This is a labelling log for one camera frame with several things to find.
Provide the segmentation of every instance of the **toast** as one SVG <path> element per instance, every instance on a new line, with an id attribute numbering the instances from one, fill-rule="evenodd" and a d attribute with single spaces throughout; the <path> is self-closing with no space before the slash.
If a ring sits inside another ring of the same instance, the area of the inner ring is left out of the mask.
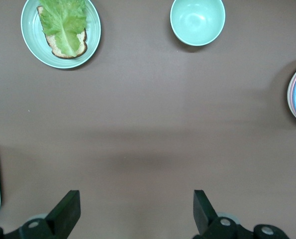
<path id="1" fill-rule="evenodd" d="M 40 16 L 41 13 L 43 11 L 43 6 L 38 6 L 37 7 L 37 12 L 38 12 L 38 15 Z M 84 29 L 84 31 L 82 33 L 79 33 L 77 34 L 77 37 L 80 41 L 80 45 L 79 45 L 79 48 L 78 50 L 76 51 L 76 56 L 68 56 L 66 54 L 63 54 L 61 52 L 61 50 L 57 47 L 56 45 L 56 41 L 55 41 L 55 35 L 50 35 L 50 36 L 47 36 L 45 35 L 46 37 L 46 41 L 48 43 L 48 45 L 52 48 L 52 53 L 59 57 L 59 58 L 62 58 L 62 59 L 73 59 L 73 58 L 76 58 L 76 57 L 79 57 L 81 55 L 83 55 L 86 51 L 87 51 L 87 44 L 86 44 L 86 39 L 87 39 L 87 34 L 86 34 L 86 29 Z"/>

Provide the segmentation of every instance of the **screw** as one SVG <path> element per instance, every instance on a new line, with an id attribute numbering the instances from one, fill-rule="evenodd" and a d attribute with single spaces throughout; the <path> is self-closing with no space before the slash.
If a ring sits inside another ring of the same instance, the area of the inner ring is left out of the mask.
<path id="1" fill-rule="evenodd" d="M 221 219 L 221 224 L 223 225 L 223 226 L 230 226 L 231 225 L 231 222 L 228 220 L 228 219 L 226 219 L 226 218 L 223 218 L 223 219 Z"/>
<path id="2" fill-rule="evenodd" d="M 34 228 L 34 227 L 36 227 L 36 226 L 38 226 L 38 222 L 32 222 L 32 223 L 30 223 L 29 225 L 28 225 L 28 227 L 29 228 Z"/>
<path id="3" fill-rule="evenodd" d="M 262 232 L 267 234 L 267 235 L 273 235 L 274 234 L 273 230 L 271 228 L 269 228 L 269 227 L 262 227 Z"/>

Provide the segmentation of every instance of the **bowl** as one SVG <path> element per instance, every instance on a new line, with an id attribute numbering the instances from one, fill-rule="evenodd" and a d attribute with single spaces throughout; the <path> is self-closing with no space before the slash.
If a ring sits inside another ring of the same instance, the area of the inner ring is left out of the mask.
<path id="1" fill-rule="evenodd" d="M 225 8 L 221 0 L 175 0 L 170 22 L 180 41 L 191 46 L 203 46 L 222 32 Z"/>

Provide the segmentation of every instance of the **bread crust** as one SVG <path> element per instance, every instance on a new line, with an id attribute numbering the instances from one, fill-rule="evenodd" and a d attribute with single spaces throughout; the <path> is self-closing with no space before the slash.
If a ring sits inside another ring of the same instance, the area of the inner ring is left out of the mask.
<path id="1" fill-rule="evenodd" d="M 38 6 L 37 7 L 37 12 L 38 12 L 38 15 L 40 16 L 41 13 L 43 11 L 43 6 Z M 77 37 L 80 41 L 80 46 L 78 48 L 78 50 L 76 51 L 76 56 L 68 56 L 66 54 L 63 54 L 61 52 L 61 50 L 57 47 L 56 45 L 56 41 L 55 41 L 55 35 L 45 35 L 45 38 L 46 38 L 46 41 L 47 41 L 47 44 L 52 48 L 52 53 L 53 55 L 59 57 L 59 58 L 62 58 L 62 59 L 74 59 L 74 58 L 77 58 L 81 55 L 83 55 L 86 51 L 87 51 L 87 44 L 86 44 L 86 39 L 87 39 L 87 33 L 86 33 L 86 29 L 84 29 L 84 31 L 82 33 L 79 33 L 77 34 Z"/>

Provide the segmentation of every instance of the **sandwich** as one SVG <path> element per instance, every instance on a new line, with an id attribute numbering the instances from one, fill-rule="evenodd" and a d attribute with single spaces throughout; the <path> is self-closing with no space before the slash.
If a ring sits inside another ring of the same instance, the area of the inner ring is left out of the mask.
<path id="1" fill-rule="evenodd" d="M 37 12 L 52 53 L 74 59 L 87 51 L 85 0 L 40 0 Z"/>

